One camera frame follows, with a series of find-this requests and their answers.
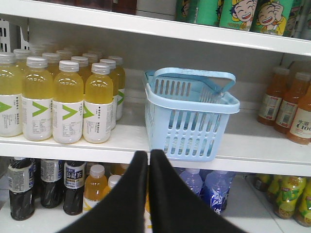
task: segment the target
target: black bottle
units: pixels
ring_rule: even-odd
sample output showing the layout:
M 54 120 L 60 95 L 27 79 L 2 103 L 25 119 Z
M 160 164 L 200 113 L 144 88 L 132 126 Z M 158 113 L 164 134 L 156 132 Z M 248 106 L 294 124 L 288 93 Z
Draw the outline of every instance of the black bottle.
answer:
M 54 208 L 62 202 L 64 196 L 63 173 L 63 161 L 41 159 L 42 206 Z
M 34 171 L 29 158 L 15 157 L 8 167 L 11 217 L 21 221 L 28 219 L 35 211 Z
M 66 161 L 64 165 L 65 201 L 64 211 L 68 215 L 82 212 L 85 183 L 85 162 Z

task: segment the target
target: basket handle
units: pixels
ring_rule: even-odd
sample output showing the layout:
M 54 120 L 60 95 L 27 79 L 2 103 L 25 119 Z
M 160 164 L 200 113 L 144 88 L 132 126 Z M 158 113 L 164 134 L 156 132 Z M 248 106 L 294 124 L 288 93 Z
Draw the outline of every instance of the basket handle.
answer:
M 187 77 L 191 77 L 193 79 L 202 81 L 203 77 L 206 77 L 206 80 L 208 83 L 211 83 L 210 86 L 213 86 L 212 82 L 209 82 L 208 77 L 213 77 L 213 78 L 225 78 L 231 80 L 227 85 L 225 85 L 223 88 L 220 90 L 217 90 L 219 93 L 224 93 L 228 91 L 232 86 L 235 84 L 235 76 L 231 73 L 227 72 L 219 72 L 219 71 L 207 71 L 207 70 L 196 70 L 196 69 L 185 69 L 185 68 L 175 68 L 175 67 L 167 67 L 167 68 L 162 68 L 158 69 L 153 77 L 150 80 L 150 83 L 153 83 L 153 81 L 161 75 L 164 74 L 182 74 L 186 75 Z

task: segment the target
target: plastic basket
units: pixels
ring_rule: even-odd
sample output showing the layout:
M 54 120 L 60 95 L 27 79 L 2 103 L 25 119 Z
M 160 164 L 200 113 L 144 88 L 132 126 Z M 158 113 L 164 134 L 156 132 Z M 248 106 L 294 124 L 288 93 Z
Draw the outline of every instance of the plastic basket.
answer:
M 209 77 L 225 78 L 224 87 Z M 228 93 L 235 76 L 225 72 L 163 68 L 145 72 L 145 121 L 151 149 L 183 161 L 215 158 L 230 114 L 240 102 Z

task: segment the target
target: store shelf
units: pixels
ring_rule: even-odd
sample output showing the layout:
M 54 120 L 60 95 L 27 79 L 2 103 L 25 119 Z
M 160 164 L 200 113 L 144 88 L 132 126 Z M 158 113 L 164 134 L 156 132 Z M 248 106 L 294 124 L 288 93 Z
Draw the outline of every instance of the store shelf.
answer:
M 5 18 L 5 15 L 311 56 L 311 42 L 307 40 L 118 14 L 40 1 L 2 0 L 0 17 Z

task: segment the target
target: white bottle cap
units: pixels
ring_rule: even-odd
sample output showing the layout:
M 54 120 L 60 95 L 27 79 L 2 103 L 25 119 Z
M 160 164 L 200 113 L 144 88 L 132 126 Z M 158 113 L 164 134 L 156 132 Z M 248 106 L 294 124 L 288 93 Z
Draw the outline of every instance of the white bottle cap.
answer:
M 16 59 L 25 59 L 31 55 L 30 50 L 22 50 L 22 49 L 15 49 L 13 53 L 16 56 Z
M 88 58 L 88 63 L 95 63 L 98 62 L 98 56 L 95 53 L 83 53 L 82 56 Z
M 121 57 L 118 57 L 118 56 L 109 56 L 108 59 L 111 59 L 111 60 L 115 60 L 116 61 L 116 64 L 118 66 L 121 66 L 123 64 L 123 58 Z
M 11 64 L 16 62 L 16 56 L 12 52 L 0 52 L 0 64 Z
M 31 56 L 27 57 L 26 65 L 30 68 L 45 68 L 48 67 L 48 60 L 43 57 Z
M 73 56 L 73 57 L 71 57 L 71 60 L 79 63 L 79 67 L 88 66 L 88 58 L 87 57 Z
M 59 62 L 59 70 L 64 72 L 78 72 L 79 71 L 79 63 L 63 60 Z
M 101 59 L 99 60 L 100 63 L 105 63 L 106 65 L 109 65 L 110 69 L 116 68 L 116 61 L 111 59 Z
M 44 52 L 42 54 L 42 57 L 48 60 L 48 63 L 59 63 L 60 61 L 60 56 L 57 53 L 53 52 Z
M 121 178 L 120 175 L 112 175 L 108 179 L 108 186 L 110 188 L 113 188 L 118 183 L 119 179 Z
M 105 168 L 103 165 L 95 164 L 95 165 L 91 166 L 89 174 L 95 178 L 103 177 L 105 174 Z
M 93 63 L 92 64 L 92 73 L 94 74 L 109 74 L 110 68 L 104 63 Z

